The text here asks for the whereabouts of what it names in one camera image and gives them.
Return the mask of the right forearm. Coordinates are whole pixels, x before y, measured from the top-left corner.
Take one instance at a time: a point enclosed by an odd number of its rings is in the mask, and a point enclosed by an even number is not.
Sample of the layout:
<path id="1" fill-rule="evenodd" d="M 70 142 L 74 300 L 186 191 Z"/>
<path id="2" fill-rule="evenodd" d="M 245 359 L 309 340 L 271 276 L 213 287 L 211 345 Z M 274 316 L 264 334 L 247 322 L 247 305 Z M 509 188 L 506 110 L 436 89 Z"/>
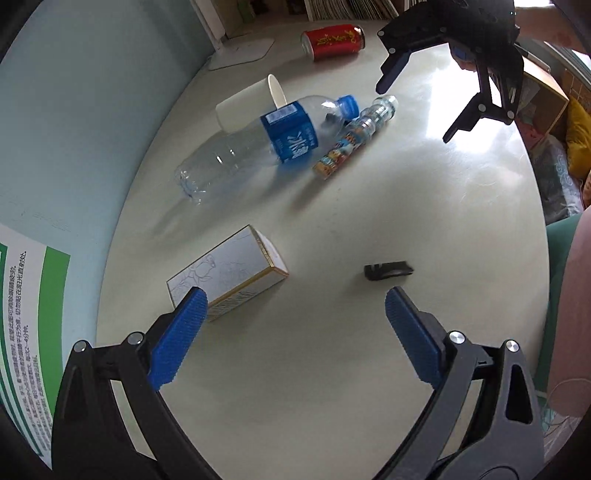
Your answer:
<path id="1" fill-rule="evenodd" d="M 520 38 L 590 53 L 589 42 L 556 6 L 516 7 L 515 21 L 520 27 Z"/>

